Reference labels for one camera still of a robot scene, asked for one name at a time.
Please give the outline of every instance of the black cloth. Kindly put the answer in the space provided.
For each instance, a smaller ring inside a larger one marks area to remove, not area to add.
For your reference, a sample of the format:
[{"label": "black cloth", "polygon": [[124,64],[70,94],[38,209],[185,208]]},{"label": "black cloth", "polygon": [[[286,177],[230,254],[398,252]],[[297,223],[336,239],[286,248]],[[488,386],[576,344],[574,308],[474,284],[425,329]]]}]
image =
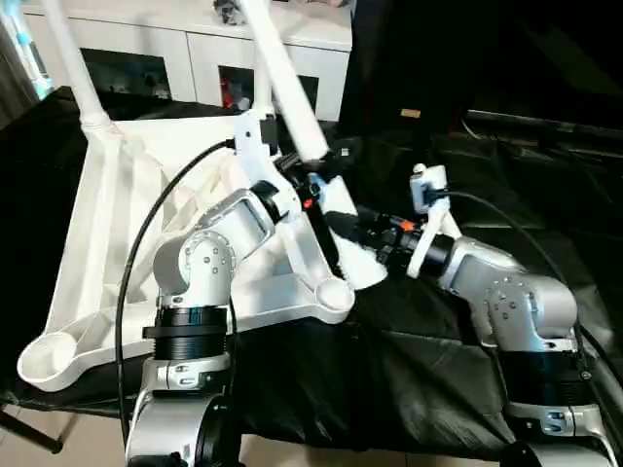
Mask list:
[{"label": "black cloth", "polygon": [[[102,102],[115,120],[223,112],[109,94]],[[5,302],[12,331],[3,342],[0,397],[32,409],[116,416],[113,364],[90,369],[57,393],[39,391],[15,376],[19,352],[45,324],[85,149],[68,90],[55,92],[0,133],[12,188],[9,290],[20,298]],[[623,234],[613,213],[623,198],[622,172],[608,161],[570,161],[447,137],[434,138],[431,151],[413,154],[393,136],[371,137],[347,181],[358,202],[412,217],[413,163],[445,164],[453,189],[495,201],[531,229],[567,276],[585,324],[604,337],[621,369],[621,342],[608,336],[623,329],[618,283]],[[453,202],[453,209],[466,234],[548,273],[525,241],[494,215],[461,201]],[[141,362],[128,360],[130,394],[139,387]],[[466,305],[426,278],[391,278],[359,292],[348,320],[337,326],[306,319],[239,337],[236,407],[246,431],[267,438],[495,459],[513,441],[501,414],[503,402],[495,363],[475,340]]]}]

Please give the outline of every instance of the metal rod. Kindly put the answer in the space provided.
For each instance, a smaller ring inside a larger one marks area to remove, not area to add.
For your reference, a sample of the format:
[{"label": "metal rod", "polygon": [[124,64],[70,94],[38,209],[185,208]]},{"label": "metal rod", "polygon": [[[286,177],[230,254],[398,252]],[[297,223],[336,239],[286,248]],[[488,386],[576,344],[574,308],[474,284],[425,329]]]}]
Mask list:
[{"label": "metal rod", "polygon": [[623,131],[613,128],[603,128],[599,126],[571,124],[556,120],[545,120],[534,117],[524,117],[521,115],[500,114],[498,112],[486,112],[483,110],[468,110],[467,117],[471,121],[500,122],[523,126],[536,126],[540,128],[556,130],[563,133],[595,134],[613,139],[623,139]]},{"label": "metal rod", "polygon": [[62,451],[61,441],[55,440],[3,411],[0,411],[0,427],[40,448],[48,450],[52,454],[58,454]]}]

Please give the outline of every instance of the white pole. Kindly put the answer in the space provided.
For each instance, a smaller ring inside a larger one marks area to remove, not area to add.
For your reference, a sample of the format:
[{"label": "white pole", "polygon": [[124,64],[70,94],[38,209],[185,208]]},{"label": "white pole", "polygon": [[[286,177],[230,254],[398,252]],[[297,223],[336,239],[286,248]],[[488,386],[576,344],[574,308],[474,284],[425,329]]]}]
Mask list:
[{"label": "white pole", "polygon": [[42,0],[46,17],[58,44],[58,50],[67,68],[71,89],[80,108],[80,122],[84,131],[112,127],[104,112],[78,45],[69,29],[69,21],[62,10],[60,0]]},{"label": "white pole", "polygon": [[281,43],[279,33],[271,21],[266,3],[240,0],[240,6],[253,32],[256,51],[268,65],[264,69],[271,78],[281,113],[301,160],[321,159],[328,151],[327,141],[296,76],[290,57]]},{"label": "white pole", "polygon": [[[271,4],[272,0],[261,0],[267,5]],[[271,78],[266,69],[264,58],[257,45],[255,46],[255,67],[253,70],[254,77],[254,95],[253,95],[253,108],[267,114],[273,114],[275,109],[273,107],[273,88],[271,87]]]}]

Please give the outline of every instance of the floor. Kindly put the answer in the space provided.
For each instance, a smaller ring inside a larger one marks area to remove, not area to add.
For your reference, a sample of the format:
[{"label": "floor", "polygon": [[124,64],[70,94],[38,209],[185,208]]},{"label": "floor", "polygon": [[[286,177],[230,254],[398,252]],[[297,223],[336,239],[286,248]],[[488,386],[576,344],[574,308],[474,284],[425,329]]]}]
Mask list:
[{"label": "floor", "polygon": [[[119,422],[115,419],[70,413],[42,413],[7,406],[5,412],[64,440],[57,455],[0,430],[0,459],[18,467],[122,467],[124,454]],[[373,450],[355,453],[338,449],[310,449],[299,445],[244,436],[241,461],[247,467],[493,467],[496,464],[453,458]]]}]

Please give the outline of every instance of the orange part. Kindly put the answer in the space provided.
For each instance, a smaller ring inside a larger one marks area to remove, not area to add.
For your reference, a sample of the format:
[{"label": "orange part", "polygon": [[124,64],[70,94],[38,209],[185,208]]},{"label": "orange part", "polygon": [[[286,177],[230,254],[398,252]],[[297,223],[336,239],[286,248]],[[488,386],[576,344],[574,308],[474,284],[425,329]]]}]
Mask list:
[{"label": "orange part", "polygon": [[402,229],[405,232],[412,232],[416,229],[416,225],[410,221],[402,221],[400,223],[400,229]]}]

